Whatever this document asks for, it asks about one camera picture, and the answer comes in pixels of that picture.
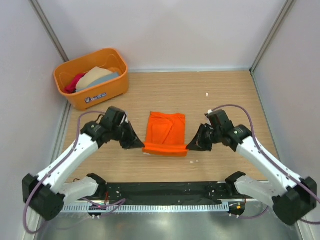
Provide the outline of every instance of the orange towel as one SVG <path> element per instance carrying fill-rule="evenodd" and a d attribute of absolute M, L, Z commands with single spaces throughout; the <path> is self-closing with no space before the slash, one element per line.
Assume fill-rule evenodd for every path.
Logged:
<path fill-rule="evenodd" d="M 185 157 L 186 117 L 183 114 L 151 112 L 146 131 L 144 153 Z"/>

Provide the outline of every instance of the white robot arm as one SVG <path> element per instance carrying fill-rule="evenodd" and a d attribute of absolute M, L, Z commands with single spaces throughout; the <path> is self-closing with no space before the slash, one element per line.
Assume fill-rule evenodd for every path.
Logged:
<path fill-rule="evenodd" d="M 317 206 L 316 199 L 300 186 L 304 185 L 316 195 L 317 183 L 311 177 L 303 179 L 288 169 L 253 138 L 248 128 L 243 125 L 234 127 L 225 111 L 209 110 L 205 116 L 210 124 L 201 124 L 186 148 L 191 151 L 211 151 L 213 144 L 222 143 L 248 159 L 269 181 L 262 183 L 243 172 L 236 172 L 226 179 L 231 194 L 257 199 L 273 208 L 278 218 L 287 225 L 296 223 Z"/>
<path fill-rule="evenodd" d="M 261 201 L 272 207 L 278 218 L 288 225 L 296 223 L 317 206 L 316 200 L 288 176 L 317 194 L 317 183 L 312 178 L 303 179 L 284 166 L 253 138 L 249 129 L 243 125 L 234 127 L 225 111 L 209 110 L 206 117 L 210 124 L 201 124 L 186 148 L 190 151 L 211 151 L 213 144 L 223 143 L 248 159 L 269 180 L 269 183 L 262 183 L 243 172 L 236 172 L 226 179 L 231 196 L 240 194 Z M 28 174 L 24 177 L 24 202 L 27 202 L 43 179 L 29 206 L 47 221 L 55 218 L 64 204 L 87 196 L 100 199 L 106 192 L 106 181 L 93 173 L 73 183 L 65 182 L 86 158 L 110 140 L 119 141 L 123 149 L 144 147 L 128 121 L 127 114 L 121 109 L 110 107 L 99 123 L 91 121 L 85 124 L 75 142 L 50 166 L 36 176 Z M 278 168 L 262 153 L 275 162 Z"/>
<path fill-rule="evenodd" d="M 47 221 L 55 218 L 65 204 L 88 196 L 101 198 L 106 192 L 106 181 L 94 173 L 73 183 L 65 182 L 84 160 L 110 140 L 119 141 L 123 149 L 144 147 L 127 114 L 116 107 L 109 107 L 99 123 L 91 121 L 85 124 L 77 139 L 51 165 L 36 176 L 28 174 L 23 178 L 24 203 L 43 179 L 29 206 Z"/>

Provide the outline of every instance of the wooden table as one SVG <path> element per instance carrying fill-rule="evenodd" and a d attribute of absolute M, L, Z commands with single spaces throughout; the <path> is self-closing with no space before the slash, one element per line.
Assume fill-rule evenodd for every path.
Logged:
<path fill-rule="evenodd" d="M 115 106 L 128 112 L 138 137 L 144 142 L 150 112 L 182 113 L 186 117 L 185 143 L 188 144 L 209 109 L 224 104 L 237 104 L 246 108 L 252 119 L 259 141 L 276 155 L 273 141 L 248 71 L 226 72 L 157 72 L 130 73 L 129 91 L 89 110 L 105 112 Z M 246 115 L 237 108 L 227 107 L 226 113 L 235 126 L 250 127 Z M 75 139 L 77 119 L 82 112 L 73 109 L 64 149 Z M 97 114 L 83 117 L 81 127 L 94 121 Z M 211 152 L 189 151 L 186 157 L 145 155 L 141 149 L 123 150 L 118 142 L 102 146 L 90 156 L 69 178 L 84 178 L 95 173 L 107 182 L 199 182 L 224 181 L 234 172 L 266 178 L 244 157 L 222 144 L 213 145 Z"/>

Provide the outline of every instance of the metal frame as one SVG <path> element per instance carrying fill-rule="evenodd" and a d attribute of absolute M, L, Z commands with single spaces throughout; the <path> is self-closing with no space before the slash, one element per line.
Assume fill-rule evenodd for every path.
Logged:
<path fill-rule="evenodd" d="M 286 2 L 283 5 L 283 7 L 282 7 L 277 19 L 275 20 L 275 22 L 273 24 L 268 36 L 266 37 L 264 43 L 262 44 L 262 47 L 261 47 L 258 55 L 256 56 L 252 67 L 250 68 L 250 73 L 251 74 L 256 70 L 260 60 L 262 59 L 262 57 L 265 54 L 266 50 L 268 49 L 269 45 L 271 44 L 271 42 L 273 41 L 273 39 L 277 35 L 280 27 L 284 23 L 286 17 L 288 16 L 289 12 L 293 8 L 293 6 L 296 3 L 296 1 L 297 0 L 286 0 Z"/>
<path fill-rule="evenodd" d="M 69 58 L 64 50 L 64 48 L 62 47 L 57 35 L 55 34 L 50 22 L 48 21 L 45 13 L 43 12 L 38 0 L 29 0 L 31 6 L 33 7 L 35 13 L 37 14 L 39 20 L 41 21 L 41 23 L 43 24 L 48 36 L 50 37 L 50 39 L 52 40 L 53 45 L 56 47 L 58 53 L 60 54 L 61 58 L 63 59 L 63 61 L 68 62 Z M 280 30 L 286 16 L 288 15 L 288 13 L 290 12 L 290 10 L 293 8 L 294 4 L 295 4 L 296 0 L 286 0 L 285 4 L 283 5 L 277 19 L 275 20 L 275 23 L 273 24 L 268 36 L 266 37 L 259 53 L 257 54 L 252 67 L 249 69 L 251 75 L 252 75 L 252 79 L 253 82 L 255 84 L 257 93 L 258 93 L 258 97 L 265 115 L 265 118 L 267 120 L 267 124 L 270 130 L 270 126 L 268 123 L 268 119 L 265 113 L 265 110 L 263 108 L 263 103 L 261 101 L 260 98 L 260 94 L 259 94 L 259 89 L 256 85 L 256 79 L 255 79 L 255 70 L 257 69 L 257 66 L 259 65 L 262 57 L 264 56 L 265 52 L 267 51 L 268 47 L 270 46 L 270 44 L 272 43 L 272 41 L 274 40 L 276 34 L 278 33 L 278 31 Z M 53 148 L 53 153 L 52 153 L 52 158 L 51 158 L 51 162 L 53 162 L 55 159 L 57 159 L 59 157 L 59 155 L 62 153 L 62 149 L 63 149 L 63 143 L 64 143 L 64 139 L 66 136 L 66 132 L 67 132 L 67 128 L 68 128 L 68 123 L 69 123 L 69 118 L 70 118 L 70 113 L 71 113 L 71 105 L 67 102 L 62 114 L 62 118 L 61 118 L 61 122 L 59 125 L 59 130 L 57 133 L 57 137 L 56 137 L 56 141 L 54 144 L 54 148 Z M 41 223 L 40 221 L 40 217 L 38 214 L 36 214 L 35 211 L 30 211 L 30 215 L 29 215 L 29 224 L 31 228 L 35 228 L 37 225 L 39 225 Z M 298 223 L 298 227 L 297 229 L 300 230 L 300 233 L 302 234 L 303 239 L 314 239 L 314 236 L 312 235 L 310 226 L 305 224 L 305 223 Z M 35 235 L 29 235 L 29 234 L 24 234 L 23 236 L 23 240 L 34 240 L 36 238 Z"/>
<path fill-rule="evenodd" d="M 39 2 L 37 0 L 29 0 L 29 2 L 31 4 L 31 6 L 33 7 L 35 13 L 39 17 L 39 20 L 43 24 L 46 32 L 48 33 L 50 39 L 53 42 L 53 45 L 55 46 L 56 50 L 60 54 L 61 58 L 63 59 L 63 61 L 68 62 L 69 58 L 68 58 L 64 48 L 62 47 L 57 35 L 55 34 L 55 31 L 51 27 L 51 24 L 49 23 L 49 21 L 45 15 L 44 11 L 42 10 Z"/>

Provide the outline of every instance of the orange basket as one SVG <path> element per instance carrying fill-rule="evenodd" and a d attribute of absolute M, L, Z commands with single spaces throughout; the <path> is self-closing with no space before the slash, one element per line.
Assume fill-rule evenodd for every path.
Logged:
<path fill-rule="evenodd" d="M 117 72 L 119 76 L 80 92 L 71 94 L 65 92 L 65 87 L 72 82 L 77 74 L 87 73 L 94 67 Z M 113 48 L 101 49 L 65 62 L 55 69 L 53 75 L 60 94 L 80 111 L 85 111 L 94 105 L 125 94 L 129 89 L 128 65 L 119 52 Z"/>

